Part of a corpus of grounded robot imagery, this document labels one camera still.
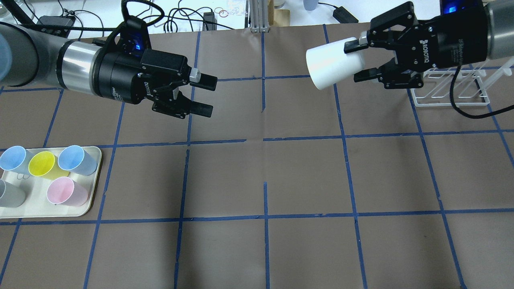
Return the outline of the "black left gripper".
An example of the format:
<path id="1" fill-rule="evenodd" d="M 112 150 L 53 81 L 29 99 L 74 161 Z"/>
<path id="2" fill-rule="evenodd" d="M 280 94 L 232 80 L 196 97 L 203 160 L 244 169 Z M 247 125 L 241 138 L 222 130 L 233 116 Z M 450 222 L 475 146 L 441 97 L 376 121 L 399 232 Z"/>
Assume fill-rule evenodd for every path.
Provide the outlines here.
<path id="1" fill-rule="evenodd" d="M 152 101 L 152 109 L 177 118 L 193 114 L 210 118 L 213 106 L 184 96 L 190 84 L 216 90 L 218 78 L 192 68 L 184 55 L 154 50 L 147 24 L 127 18 L 109 35 L 95 59 L 95 94 L 126 104 Z"/>

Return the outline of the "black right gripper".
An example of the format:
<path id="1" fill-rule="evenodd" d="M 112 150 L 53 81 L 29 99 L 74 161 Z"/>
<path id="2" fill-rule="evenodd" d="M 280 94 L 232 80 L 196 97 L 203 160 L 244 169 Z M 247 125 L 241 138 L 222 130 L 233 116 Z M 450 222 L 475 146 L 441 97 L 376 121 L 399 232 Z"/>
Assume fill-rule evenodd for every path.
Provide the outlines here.
<path id="1" fill-rule="evenodd" d="M 413 2 L 401 4 L 370 22 L 367 37 L 345 42 L 345 54 L 384 48 L 395 57 L 380 67 L 364 69 L 353 81 L 382 83 L 385 89 L 420 88 L 431 68 L 452 68 L 486 60 L 488 18 L 475 6 L 429 20 L 418 20 Z"/>

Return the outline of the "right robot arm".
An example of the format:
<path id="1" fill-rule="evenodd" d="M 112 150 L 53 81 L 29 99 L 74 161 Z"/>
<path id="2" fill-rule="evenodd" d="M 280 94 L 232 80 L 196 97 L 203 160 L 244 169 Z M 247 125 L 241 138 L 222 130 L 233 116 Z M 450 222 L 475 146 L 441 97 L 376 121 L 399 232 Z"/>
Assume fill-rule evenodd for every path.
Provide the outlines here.
<path id="1" fill-rule="evenodd" d="M 380 67 L 354 74 L 354 81 L 377 80 L 385 89 L 422 88 L 431 68 L 452 68 L 513 56 L 514 3 L 495 0 L 429 20 L 416 17 L 407 1 L 378 15 L 362 40 L 345 44 L 345 53 L 366 48 L 393 51 Z"/>

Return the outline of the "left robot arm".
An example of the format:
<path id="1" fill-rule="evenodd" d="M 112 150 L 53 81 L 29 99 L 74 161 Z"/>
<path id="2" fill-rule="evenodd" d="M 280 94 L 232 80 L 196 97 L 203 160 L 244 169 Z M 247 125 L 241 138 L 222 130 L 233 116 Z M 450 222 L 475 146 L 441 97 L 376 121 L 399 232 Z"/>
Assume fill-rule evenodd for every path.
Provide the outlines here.
<path id="1" fill-rule="evenodd" d="M 84 43 L 17 24 L 1 24 L 1 85 L 43 83 L 184 119 L 211 117 L 213 106 L 184 96 L 181 86 L 215 90 L 217 77 L 189 66 L 184 55 L 152 48 L 147 24 L 129 16 L 106 41 Z"/>

